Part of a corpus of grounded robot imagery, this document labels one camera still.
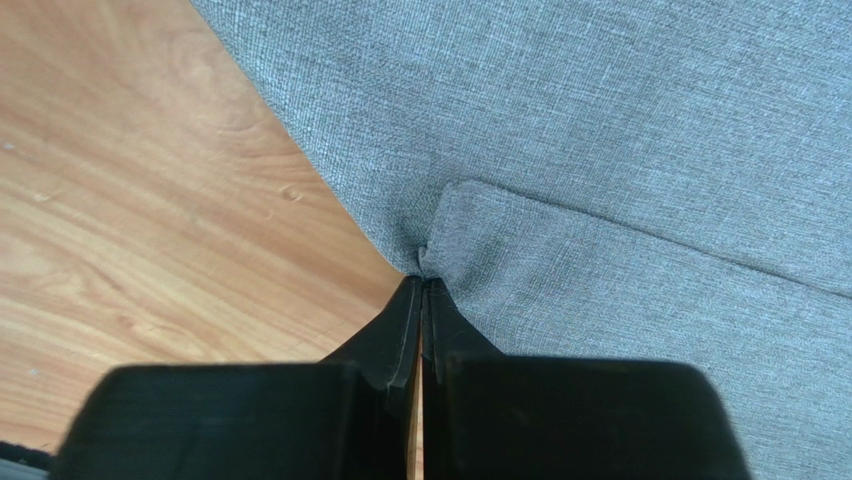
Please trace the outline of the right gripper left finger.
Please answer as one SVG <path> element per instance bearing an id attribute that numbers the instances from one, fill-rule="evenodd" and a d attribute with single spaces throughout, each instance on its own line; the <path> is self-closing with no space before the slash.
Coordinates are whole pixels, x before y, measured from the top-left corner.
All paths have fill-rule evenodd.
<path id="1" fill-rule="evenodd" d="M 416 470 L 423 280 L 404 278 L 379 314 L 322 359 L 360 380 L 349 414 L 351 479 L 408 479 Z"/>

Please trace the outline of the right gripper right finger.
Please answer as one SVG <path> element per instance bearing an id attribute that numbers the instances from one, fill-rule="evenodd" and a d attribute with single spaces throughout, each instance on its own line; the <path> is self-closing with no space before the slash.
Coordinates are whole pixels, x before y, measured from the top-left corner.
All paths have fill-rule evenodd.
<path id="1" fill-rule="evenodd" d="M 458 310 L 440 279 L 424 283 L 421 308 L 423 380 L 423 472 L 426 479 L 447 479 L 450 439 L 446 370 L 454 354 L 500 356 L 502 352 Z"/>

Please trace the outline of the grey cloth napkin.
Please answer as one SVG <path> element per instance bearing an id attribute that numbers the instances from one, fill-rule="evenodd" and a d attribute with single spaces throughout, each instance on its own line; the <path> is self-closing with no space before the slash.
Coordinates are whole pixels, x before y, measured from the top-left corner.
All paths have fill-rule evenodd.
<path id="1" fill-rule="evenodd" d="M 847 1 L 198 1 L 375 248 L 506 352 L 700 368 L 851 475 Z"/>

